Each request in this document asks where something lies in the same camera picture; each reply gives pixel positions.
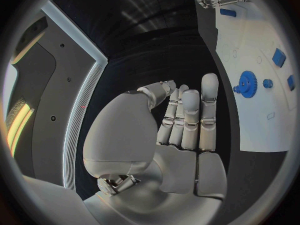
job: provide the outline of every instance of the blue block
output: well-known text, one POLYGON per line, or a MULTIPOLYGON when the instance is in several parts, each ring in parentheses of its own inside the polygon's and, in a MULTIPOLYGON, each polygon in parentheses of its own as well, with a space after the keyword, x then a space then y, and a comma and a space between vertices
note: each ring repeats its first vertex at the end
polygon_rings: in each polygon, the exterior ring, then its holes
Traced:
POLYGON ((283 66, 286 58, 287 57, 284 54, 284 52, 281 51, 280 49, 276 48, 276 51, 275 51, 275 53, 273 55, 273 58, 272 58, 275 65, 281 68, 283 66))
POLYGON ((291 76, 288 77, 287 83, 288 83, 289 89, 291 91, 293 91, 295 89, 295 87, 296 87, 294 75, 291 75, 291 76))
POLYGON ((230 16, 230 17, 236 17, 237 16, 236 11, 234 11, 234 10, 228 10, 228 9, 224 9, 224 8, 220 9, 220 14, 221 15, 230 16))

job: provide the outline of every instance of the blue component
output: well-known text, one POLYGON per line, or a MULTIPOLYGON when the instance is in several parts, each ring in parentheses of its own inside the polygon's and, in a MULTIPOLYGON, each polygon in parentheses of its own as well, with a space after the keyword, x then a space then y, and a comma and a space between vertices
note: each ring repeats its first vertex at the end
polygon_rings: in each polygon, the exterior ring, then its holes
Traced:
POLYGON ((244 71, 240 76, 238 87, 244 98, 252 98, 258 89, 258 81, 254 73, 251 71, 244 71))
POLYGON ((273 81, 271 79, 265 79, 263 80, 262 85, 265 89, 270 89, 273 87, 273 81))
POLYGON ((293 91, 295 89, 295 87, 296 87, 294 75, 291 75, 291 76, 288 77, 287 83, 288 83, 289 89, 291 91, 293 91))
POLYGON ((233 87, 233 91, 234 91, 235 93, 237 93, 237 94, 240 94, 240 93, 241 93, 241 90, 240 90, 239 86, 234 86, 234 87, 233 87))
POLYGON ((287 57, 284 54, 284 52, 281 51, 280 49, 276 48, 276 51, 275 51, 275 53, 273 55, 273 58, 272 58, 275 65, 281 68, 283 66, 286 58, 287 57))
POLYGON ((236 17, 237 16, 237 12, 236 11, 234 11, 234 10, 228 10, 228 9, 224 9, 224 8, 220 9, 220 14, 221 15, 230 16, 230 17, 236 17))

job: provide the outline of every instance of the led light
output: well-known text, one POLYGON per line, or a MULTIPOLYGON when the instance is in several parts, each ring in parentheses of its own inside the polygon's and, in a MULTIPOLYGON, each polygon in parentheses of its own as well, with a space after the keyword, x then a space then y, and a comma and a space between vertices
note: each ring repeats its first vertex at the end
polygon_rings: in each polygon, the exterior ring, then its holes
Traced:
POLYGON ((34 112, 33 108, 29 110, 29 112, 26 114, 23 121, 21 122, 18 130, 16 131, 16 134, 14 136, 14 139, 13 139, 13 142, 12 142, 12 145, 11 145, 11 149, 10 149, 10 152, 11 152, 12 156, 15 155, 15 150, 16 150, 17 143, 18 143, 19 137, 21 135, 21 132, 22 132, 23 128, 25 127, 25 124, 27 123, 27 121, 29 120, 31 115, 33 114, 33 112, 34 112))
POLYGON ((8 135, 7 135, 7 143, 8 143, 8 146, 10 149, 12 148, 12 144, 13 144, 14 138, 16 136, 16 133, 17 133, 23 119, 29 112, 29 110, 30 110, 30 107, 27 104, 24 104, 24 106, 20 109, 17 116, 15 117, 15 119, 12 122, 12 125, 11 125, 11 127, 8 131, 8 135))

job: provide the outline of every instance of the yellow light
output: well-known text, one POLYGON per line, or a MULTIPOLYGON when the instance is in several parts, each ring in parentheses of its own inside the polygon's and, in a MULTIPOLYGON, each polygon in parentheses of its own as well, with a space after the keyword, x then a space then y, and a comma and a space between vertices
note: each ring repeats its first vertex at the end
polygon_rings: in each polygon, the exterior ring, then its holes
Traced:
POLYGON ((12 125, 10 126, 10 129, 8 131, 8 135, 7 135, 7 143, 9 148, 11 149, 14 138, 16 136, 16 133, 18 131, 18 128, 20 127, 23 119, 25 118, 25 116, 28 114, 30 110, 30 107, 27 104, 24 104, 24 106, 21 108, 21 110, 19 111, 19 113, 17 114, 17 116, 15 117, 15 119, 12 122, 12 125))
POLYGON ((21 122, 18 130, 16 131, 16 134, 14 136, 14 139, 13 139, 13 142, 12 142, 12 145, 11 145, 11 149, 10 149, 10 152, 11 152, 12 156, 15 155, 15 150, 16 150, 17 143, 18 143, 19 137, 21 135, 21 132, 22 132, 23 128, 25 127, 25 124, 27 123, 28 119, 33 114, 33 112, 34 112, 33 108, 29 110, 29 112, 26 114, 23 121, 21 122))

